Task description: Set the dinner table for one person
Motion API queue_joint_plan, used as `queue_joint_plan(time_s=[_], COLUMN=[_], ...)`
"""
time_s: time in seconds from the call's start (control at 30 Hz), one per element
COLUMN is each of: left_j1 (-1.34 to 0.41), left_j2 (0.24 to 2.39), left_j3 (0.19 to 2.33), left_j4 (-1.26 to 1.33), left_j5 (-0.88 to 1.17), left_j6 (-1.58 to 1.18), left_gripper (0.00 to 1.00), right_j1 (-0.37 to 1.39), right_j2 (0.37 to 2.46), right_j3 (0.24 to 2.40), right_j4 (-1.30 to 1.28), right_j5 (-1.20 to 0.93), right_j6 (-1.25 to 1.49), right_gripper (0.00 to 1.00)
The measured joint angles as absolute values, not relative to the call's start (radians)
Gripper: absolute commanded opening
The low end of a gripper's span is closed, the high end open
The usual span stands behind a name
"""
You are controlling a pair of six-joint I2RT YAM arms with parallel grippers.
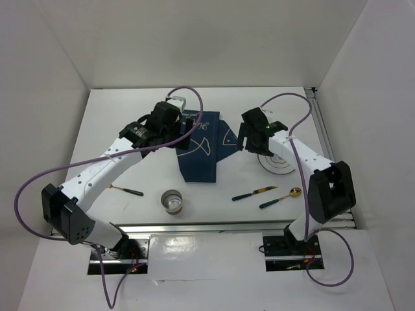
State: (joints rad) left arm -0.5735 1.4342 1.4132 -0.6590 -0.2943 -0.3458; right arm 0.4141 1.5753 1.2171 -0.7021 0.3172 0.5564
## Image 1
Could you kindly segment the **dark blue fish placemat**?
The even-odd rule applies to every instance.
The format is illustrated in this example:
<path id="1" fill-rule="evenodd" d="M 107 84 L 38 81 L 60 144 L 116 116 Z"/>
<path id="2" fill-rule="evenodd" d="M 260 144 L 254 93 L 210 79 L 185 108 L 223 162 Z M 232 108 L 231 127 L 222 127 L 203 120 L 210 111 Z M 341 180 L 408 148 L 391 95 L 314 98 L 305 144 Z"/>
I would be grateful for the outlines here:
<path id="1" fill-rule="evenodd" d="M 186 183 L 215 183 L 217 163 L 237 151 L 237 136 L 218 111 L 205 111 L 191 134 L 189 148 L 176 150 Z"/>

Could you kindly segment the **white round plate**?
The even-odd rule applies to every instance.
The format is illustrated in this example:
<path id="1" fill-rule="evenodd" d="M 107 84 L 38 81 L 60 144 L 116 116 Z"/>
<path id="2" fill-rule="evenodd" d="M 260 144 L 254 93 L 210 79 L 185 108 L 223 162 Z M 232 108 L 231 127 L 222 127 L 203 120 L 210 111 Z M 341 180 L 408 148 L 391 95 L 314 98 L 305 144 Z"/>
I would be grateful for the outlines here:
<path id="1" fill-rule="evenodd" d="M 289 175 L 293 173 L 296 169 L 292 167 L 286 160 L 282 159 L 278 155 L 265 156 L 265 155 L 258 155 L 257 159 L 259 164 L 268 172 L 275 174 L 275 175 Z"/>

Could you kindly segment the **metal cup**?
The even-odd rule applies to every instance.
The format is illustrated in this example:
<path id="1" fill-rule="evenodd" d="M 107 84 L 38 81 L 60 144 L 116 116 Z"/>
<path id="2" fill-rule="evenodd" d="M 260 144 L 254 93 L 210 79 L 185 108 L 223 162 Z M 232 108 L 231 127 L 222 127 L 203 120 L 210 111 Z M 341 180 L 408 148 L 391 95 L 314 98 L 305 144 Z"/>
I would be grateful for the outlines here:
<path id="1" fill-rule="evenodd" d="M 170 189 L 161 196 L 161 204 L 168 214 L 176 215 L 182 211 L 182 195 L 179 191 Z"/>

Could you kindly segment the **gold knife green handle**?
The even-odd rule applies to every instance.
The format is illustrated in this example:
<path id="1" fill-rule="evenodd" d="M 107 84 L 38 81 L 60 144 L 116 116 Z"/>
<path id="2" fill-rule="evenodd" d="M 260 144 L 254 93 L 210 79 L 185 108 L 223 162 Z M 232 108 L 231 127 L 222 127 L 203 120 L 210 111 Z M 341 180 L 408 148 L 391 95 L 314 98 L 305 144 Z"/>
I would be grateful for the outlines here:
<path id="1" fill-rule="evenodd" d="M 246 194 L 241 194 L 241 195 L 238 195 L 238 196 L 234 196 L 234 197 L 231 198 L 231 200 L 233 202 L 236 202 L 236 201 L 239 201 L 239 200 L 242 200 L 242 199 L 245 199 L 245 198 L 249 198 L 253 195 L 261 194 L 261 193 L 264 193 L 266 191 L 274 190 L 274 189 L 277 189 L 277 188 L 278 188 L 278 186 L 268 186 L 268 187 L 264 187 L 264 188 L 261 188 L 261 189 L 256 189 L 256 190 L 254 190 L 252 192 L 249 192 L 249 193 L 246 193 Z"/>

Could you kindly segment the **gold fork green handle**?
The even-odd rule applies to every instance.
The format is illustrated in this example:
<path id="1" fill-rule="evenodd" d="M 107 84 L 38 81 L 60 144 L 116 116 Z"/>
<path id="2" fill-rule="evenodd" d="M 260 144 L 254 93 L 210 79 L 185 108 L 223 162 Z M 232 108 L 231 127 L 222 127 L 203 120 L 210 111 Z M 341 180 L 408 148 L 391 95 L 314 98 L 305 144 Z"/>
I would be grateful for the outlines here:
<path id="1" fill-rule="evenodd" d="M 127 188 L 122 188 L 122 187 L 116 187 L 116 186 L 113 186 L 112 184 L 110 184 L 108 186 L 108 188 L 109 189 L 117 189 L 117 190 L 123 191 L 125 193 L 133 194 L 135 196 L 144 196 L 144 194 L 142 192 L 138 191 L 138 190 L 127 189 Z"/>

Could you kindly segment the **gold spoon green handle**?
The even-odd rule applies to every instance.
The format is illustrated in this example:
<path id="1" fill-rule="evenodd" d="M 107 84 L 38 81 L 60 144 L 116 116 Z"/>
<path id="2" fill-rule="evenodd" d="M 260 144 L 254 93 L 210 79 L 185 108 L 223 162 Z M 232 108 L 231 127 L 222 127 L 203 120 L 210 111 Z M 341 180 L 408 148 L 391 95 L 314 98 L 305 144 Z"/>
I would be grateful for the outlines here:
<path id="1" fill-rule="evenodd" d="M 295 187 L 295 188 L 292 188 L 289 191 L 288 195 L 280 197 L 280 198 L 275 199 L 275 200 L 271 200 L 269 202 L 262 203 L 262 204 L 259 205 L 259 208 L 260 209 L 266 209 L 267 207 L 270 207 L 271 205 L 274 205 L 274 204 L 276 204 L 276 203 L 278 203 L 278 202 L 280 202 L 280 201 L 282 201 L 286 198 L 297 198 L 297 197 L 301 196 L 301 194 L 302 194 L 301 188 Z"/>

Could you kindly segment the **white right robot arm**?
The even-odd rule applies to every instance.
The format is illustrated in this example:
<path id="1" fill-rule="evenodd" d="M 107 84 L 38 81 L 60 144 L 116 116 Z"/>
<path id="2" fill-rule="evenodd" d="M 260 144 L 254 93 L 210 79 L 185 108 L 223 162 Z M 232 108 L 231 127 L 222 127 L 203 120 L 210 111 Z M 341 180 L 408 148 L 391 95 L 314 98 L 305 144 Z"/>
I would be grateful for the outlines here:
<path id="1" fill-rule="evenodd" d="M 243 113 L 242 119 L 238 150 L 266 157 L 280 156 L 304 177 L 302 189 L 306 191 L 308 210 L 285 227 L 283 238 L 285 251 L 297 254 L 312 233 L 355 206 L 350 167 L 343 161 L 335 163 L 318 155 L 290 135 L 281 122 L 269 123 L 260 108 Z"/>

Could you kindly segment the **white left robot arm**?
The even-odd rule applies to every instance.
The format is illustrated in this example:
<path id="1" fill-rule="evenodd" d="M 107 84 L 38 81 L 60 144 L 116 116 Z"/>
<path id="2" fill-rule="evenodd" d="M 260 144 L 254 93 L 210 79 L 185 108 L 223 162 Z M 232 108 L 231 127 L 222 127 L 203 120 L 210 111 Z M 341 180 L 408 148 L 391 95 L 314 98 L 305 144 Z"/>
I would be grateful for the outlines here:
<path id="1" fill-rule="evenodd" d="M 183 97 L 168 97 L 157 103 L 148 115 L 127 124 L 118 138 L 103 154 L 103 161 L 85 168 L 59 187 L 48 184 L 41 192 L 43 217 L 71 245 L 82 242 L 104 247 L 115 259 L 130 259 L 139 246 L 117 225 L 103 222 L 87 214 L 101 193 L 121 174 L 139 163 L 154 147 L 173 142 L 185 148 L 191 121 L 181 123 L 185 108 Z"/>

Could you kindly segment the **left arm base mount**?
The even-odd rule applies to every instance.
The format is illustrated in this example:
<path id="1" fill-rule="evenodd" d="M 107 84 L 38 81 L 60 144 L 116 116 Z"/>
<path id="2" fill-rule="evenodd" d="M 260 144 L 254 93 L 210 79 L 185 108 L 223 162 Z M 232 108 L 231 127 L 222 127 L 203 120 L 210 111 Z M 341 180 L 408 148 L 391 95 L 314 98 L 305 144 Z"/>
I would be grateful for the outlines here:
<path id="1" fill-rule="evenodd" d="M 127 250 L 123 255 L 118 255 L 102 246 L 99 247 L 104 273 L 106 275 L 123 275 L 128 269 L 131 274 L 144 275 L 148 273 L 148 252 L 150 235 L 133 234 L 130 239 L 138 244 L 137 250 Z"/>

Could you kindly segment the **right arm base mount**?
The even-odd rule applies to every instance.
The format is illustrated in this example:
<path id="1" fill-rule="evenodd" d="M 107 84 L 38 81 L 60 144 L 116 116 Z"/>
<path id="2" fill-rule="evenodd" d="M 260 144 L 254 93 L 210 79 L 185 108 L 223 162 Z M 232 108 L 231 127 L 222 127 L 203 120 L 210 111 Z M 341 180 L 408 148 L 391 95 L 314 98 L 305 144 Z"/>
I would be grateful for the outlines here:
<path id="1" fill-rule="evenodd" d="M 306 244 L 289 247 L 283 236 L 264 236 L 258 251 L 265 256 L 266 271 L 323 270 L 324 262 L 317 236 Z"/>

